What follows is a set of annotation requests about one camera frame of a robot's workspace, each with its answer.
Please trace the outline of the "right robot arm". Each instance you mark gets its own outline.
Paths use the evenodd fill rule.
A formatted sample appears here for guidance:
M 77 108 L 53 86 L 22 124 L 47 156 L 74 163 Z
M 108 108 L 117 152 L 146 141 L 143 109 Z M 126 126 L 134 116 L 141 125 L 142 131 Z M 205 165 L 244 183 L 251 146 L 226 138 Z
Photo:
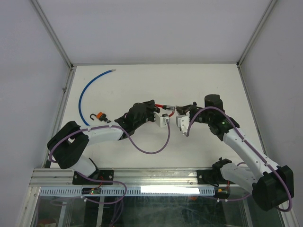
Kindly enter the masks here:
M 248 140 L 240 125 L 229 117 L 223 101 L 217 94 L 205 97 L 204 107 L 196 103 L 177 106 L 177 126 L 189 136 L 194 123 L 207 124 L 210 132 L 229 146 L 242 159 L 247 168 L 239 167 L 229 159 L 220 158 L 212 165 L 212 171 L 202 179 L 217 187 L 230 181 L 249 192 L 264 211 L 273 208 L 289 212 L 293 206 L 294 174 L 290 167 L 280 166 Z

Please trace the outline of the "red cable lock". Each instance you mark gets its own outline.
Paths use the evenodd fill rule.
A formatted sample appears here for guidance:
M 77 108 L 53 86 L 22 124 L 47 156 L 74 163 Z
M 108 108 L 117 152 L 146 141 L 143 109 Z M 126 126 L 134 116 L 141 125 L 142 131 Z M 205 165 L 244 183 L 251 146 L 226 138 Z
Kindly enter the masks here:
M 167 111 L 171 111 L 171 113 L 169 114 L 169 117 L 172 117 L 175 113 L 176 107 L 175 106 L 171 106 L 171 105 L 160 105 L 160 104 L 156 104 L 155 105 L 158 108 L 161 108 L 163 110 L 167 110 Z

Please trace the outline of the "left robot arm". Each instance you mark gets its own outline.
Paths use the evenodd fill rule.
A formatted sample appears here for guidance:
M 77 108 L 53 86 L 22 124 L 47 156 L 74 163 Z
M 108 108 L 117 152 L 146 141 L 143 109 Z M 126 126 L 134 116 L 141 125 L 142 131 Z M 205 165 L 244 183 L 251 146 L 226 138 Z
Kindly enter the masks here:
M 81 173 L 88 183 L 95 183 L 99 179 L 99 172 L 94 162 L 83 155 L 86 147 L 126 139 L 143 124 L 154 122 L 155 113 L 159 112 L 155 101 L 151 100 L 134 104 L 123 116 L 95 129 L 69 121 L 47 143 L 49 159 L 61 169 L 73 169 Z

